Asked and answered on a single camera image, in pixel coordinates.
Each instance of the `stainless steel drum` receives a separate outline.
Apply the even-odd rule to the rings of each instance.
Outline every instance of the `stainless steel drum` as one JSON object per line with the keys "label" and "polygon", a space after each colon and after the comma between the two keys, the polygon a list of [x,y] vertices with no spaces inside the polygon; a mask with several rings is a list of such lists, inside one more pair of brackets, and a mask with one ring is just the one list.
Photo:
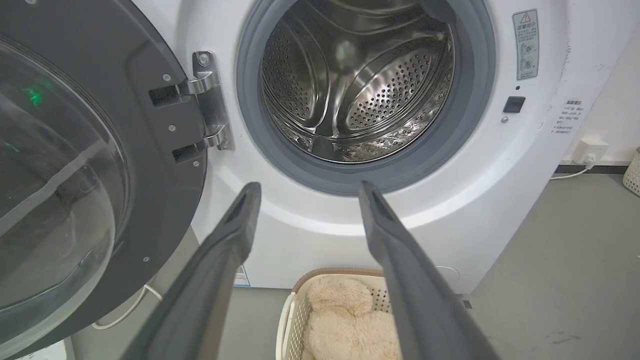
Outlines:
{"label": "stainless steel drum", "polygon": [[338,163],[400,151],[451,87],[451,29],[411,0],[300,0],[262,57],[271,119],[297,147]]}

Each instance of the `white woven basket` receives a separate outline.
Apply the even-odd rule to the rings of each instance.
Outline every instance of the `white woven basket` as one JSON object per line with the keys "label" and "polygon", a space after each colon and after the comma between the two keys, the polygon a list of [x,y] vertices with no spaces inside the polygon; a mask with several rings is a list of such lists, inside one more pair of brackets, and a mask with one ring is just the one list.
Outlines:
{"label": "white woven basket", "polygon": [[300,360],[305,348],[305,328],[311,307],[307,300],[309,280],[324,276],[347,276],[365,284],[371,291],[375,311],[391,313],[387,283],[382,273],[374,270],[354,268],[324,268],[303,276],[285,301],[278,324],[276,360]]}
{"label": "white woven basket", "polygon": [[622,183],[629,190],[640,196],[640,147],[636,149],[636,156],[625,172]]}

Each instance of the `black baseboard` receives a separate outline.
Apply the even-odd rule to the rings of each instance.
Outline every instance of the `black baseboard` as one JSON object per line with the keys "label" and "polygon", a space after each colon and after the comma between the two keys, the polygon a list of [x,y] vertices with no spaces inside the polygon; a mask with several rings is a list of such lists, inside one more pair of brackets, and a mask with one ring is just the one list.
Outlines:
{"label": "black baseboard", "polygon": [[[585,174],[624,174],[627,166],[596,165]],[[584,165],[558,165],[555,174],[574,174],[584,169]]]}

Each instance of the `screw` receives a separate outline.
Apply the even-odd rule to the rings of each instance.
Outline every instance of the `screw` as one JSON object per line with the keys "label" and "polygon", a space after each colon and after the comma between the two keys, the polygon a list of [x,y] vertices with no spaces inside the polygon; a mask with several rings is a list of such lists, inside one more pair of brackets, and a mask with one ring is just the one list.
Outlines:
{"label": "screw", "polygon": [[210,62],[210,59],[208,54],[203,53],[198,55],[198,63],[200,63],[200,65],[207,66],[209,62]]}

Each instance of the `power outlet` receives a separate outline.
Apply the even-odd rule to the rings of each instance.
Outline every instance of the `power outlet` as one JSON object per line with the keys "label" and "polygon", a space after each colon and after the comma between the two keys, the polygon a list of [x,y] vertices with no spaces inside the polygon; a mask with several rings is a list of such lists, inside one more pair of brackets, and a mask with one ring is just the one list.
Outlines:
{"label": "power outlet", "polygon": [[582,138],[571,153],[571,160],[576,164],[593,164],[602,159],[608,148],[609,144],[598,138]]}

